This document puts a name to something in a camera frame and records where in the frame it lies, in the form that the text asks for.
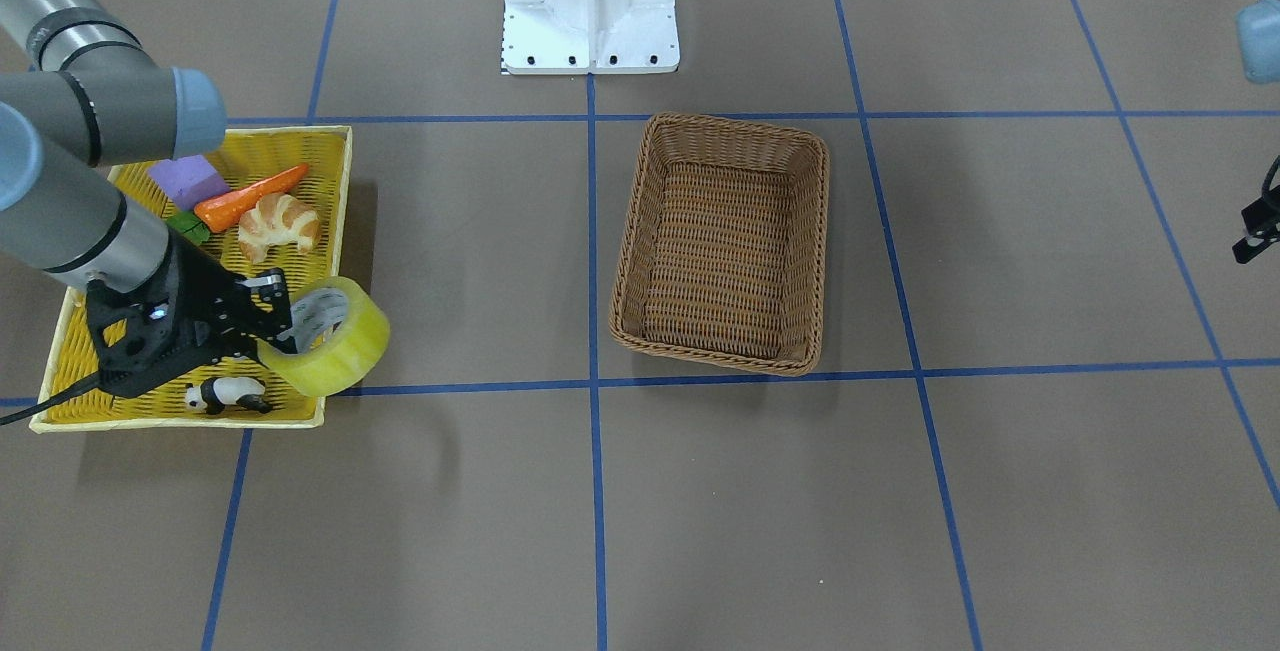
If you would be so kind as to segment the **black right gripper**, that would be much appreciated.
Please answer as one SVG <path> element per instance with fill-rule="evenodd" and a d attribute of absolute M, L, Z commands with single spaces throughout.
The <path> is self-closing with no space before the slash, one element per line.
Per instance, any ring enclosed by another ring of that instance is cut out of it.
<path fill-rule="evenodd" d="M 122 399 L 221 359 L 298 352 L 283 269 L 257 276 L 228 271 L 175 230 L 141 286 L 115 292 L 92 279 L 84 310 L 99 363 L 95 388 Z"/>

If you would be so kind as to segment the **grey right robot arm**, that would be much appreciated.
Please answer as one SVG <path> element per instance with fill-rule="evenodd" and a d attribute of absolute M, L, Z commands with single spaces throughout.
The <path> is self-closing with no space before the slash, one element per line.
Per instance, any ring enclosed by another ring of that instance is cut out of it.
<path fill-rule="evenodd" d="M 83 292 L 99 359 L 51 404 L 134 399 L 223 358 L 259 359 L 260 344 L 296 350 L 282 272 L 228 271 L 99 173 L 220 148 L 215 83 L 159 67 L 96 0 L 1 4 L 33 64 L 3 75 L 3 251 Z"/>

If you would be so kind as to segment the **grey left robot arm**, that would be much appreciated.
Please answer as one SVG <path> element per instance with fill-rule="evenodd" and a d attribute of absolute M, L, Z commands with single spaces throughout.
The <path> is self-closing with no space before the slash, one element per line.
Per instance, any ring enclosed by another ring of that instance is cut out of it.
<path fill-rule="evenodd" d="M 371 385 L 726 385 L 611 335 L 657 113 L 826 142 L 817 379 L 1215 379 L 1277 358 L 1277 251 L 1231 253 L 1277 153 L 1253 3 L 677 0 L 677 72 L 585 81 L 502 74 L 502 0 L 241 0 L 216 77 L 238 119 L 353 124 Z"/>

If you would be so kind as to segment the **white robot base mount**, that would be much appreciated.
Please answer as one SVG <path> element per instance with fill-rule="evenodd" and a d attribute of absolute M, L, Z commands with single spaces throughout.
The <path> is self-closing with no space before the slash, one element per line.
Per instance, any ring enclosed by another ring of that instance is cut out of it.
<path fill-rule="evenodd" d="M 667 74 L 680 67 L 676 0 L 503 1 L 507 74 Z"/>

